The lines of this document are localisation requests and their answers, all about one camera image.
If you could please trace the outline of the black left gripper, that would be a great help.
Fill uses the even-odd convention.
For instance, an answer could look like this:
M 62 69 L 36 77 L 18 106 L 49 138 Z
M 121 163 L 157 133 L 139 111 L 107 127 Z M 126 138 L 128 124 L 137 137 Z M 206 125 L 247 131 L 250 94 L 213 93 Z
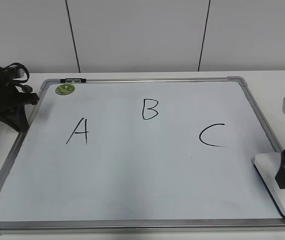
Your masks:
M 32 87 L 10 78 L 0 70 L 0 122 L 17 132 L 30 128 L 24 105 L 36 105 L 39 97 Z

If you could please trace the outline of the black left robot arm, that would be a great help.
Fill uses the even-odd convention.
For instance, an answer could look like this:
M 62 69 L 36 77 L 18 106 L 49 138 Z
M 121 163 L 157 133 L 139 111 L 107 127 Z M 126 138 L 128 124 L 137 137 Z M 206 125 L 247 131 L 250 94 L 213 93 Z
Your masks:
M 29 71 L 21 63 L 0 66 L 0 122 L 17 132 L 26 132 L 30 127 L 25 105 L 34 106 L 39 101 L 33 88 L 26 84 L 29 78 Z

